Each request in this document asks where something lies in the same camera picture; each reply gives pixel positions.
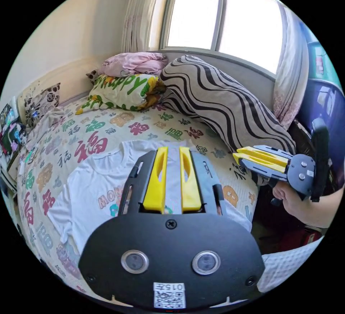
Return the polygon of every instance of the t-shirt print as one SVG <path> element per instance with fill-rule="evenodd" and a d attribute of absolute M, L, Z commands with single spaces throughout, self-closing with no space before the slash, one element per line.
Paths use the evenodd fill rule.
<path fill-rule="evenodd" d="M 119 213 L 120 201 L 124 186 L 116 186 L 100 195 L 97 199 L 100 210 L 106 210 L 111 217 L 116 217 Z"/>

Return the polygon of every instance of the patterned bedspread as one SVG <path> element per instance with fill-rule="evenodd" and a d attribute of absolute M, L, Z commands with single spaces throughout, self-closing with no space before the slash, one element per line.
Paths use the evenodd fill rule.
<path fill-rule="evenodd" d="M 144 112 L 106 109 L 75 115 L 80 104 L 81 101 L 76 101 L 64 107 L 60 121 L 40 139 L 34 161 L 25 164 L 23 174 L 18 175 L 18 204 L 28 246 L 68 286 L 106 301 L 94 294 L 83 280 L 73 239 L 69 237 L 66 244 L 60 243 L 47 212 L 68 175 L 83 160 L 92 154 L 113 150 L 121 141 L 191 139 L 197 150 L 213 163 L 226 200 L 252 220 L 258 188 L 206 125 L 160 105 Z M 23 159 L 26 155 L 23 148 L 20 157 Z"/>

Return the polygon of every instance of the red object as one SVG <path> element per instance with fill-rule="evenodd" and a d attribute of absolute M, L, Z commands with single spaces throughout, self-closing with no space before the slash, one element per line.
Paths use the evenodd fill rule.
<path fill-rule="evenodd" d="M 305 226 L 303 229 L 290 231 L 285 234 L 279 243 L 278 252 L 295 249 L 318 240 L 322 236 L 317 228 Z"/>

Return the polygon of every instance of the white t-shirt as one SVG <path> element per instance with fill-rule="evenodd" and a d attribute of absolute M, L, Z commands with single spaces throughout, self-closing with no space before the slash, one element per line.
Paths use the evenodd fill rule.
<path fill-rule="evenodd" d="M 174 214 L 180 214 L 179 147 L 196 150 L 193 142 L 126 141 L 116 150 L 88 157 L 69 175 L 67 184 L 47 214 L 59 232 L 61 242 L 65 243 L 71 235 L 82 253 L 93 231 L 117 216 L 124 184 L 137 159 L 162 146 L 168 147 L 165 205 Z M 228 201 L 225 205 L 227 216 L 251 231 L 251 222 Z"/>

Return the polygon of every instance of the curtain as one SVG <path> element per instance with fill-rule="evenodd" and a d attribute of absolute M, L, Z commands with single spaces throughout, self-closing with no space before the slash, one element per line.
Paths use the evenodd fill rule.
<path fill-rule="evenodd" d="M 288 129 L 304 97 L 309 55 L 300 20 L 289 8 L 280 5 L 280 9 L 283 43 L 273 91 L 273 113 L 284 128 Z"/>
<path fill-rule="evenodd" d="M 122 52 L 148 50 L 151 18 L 156 0 L 129 0 L 122 34 Z"/>

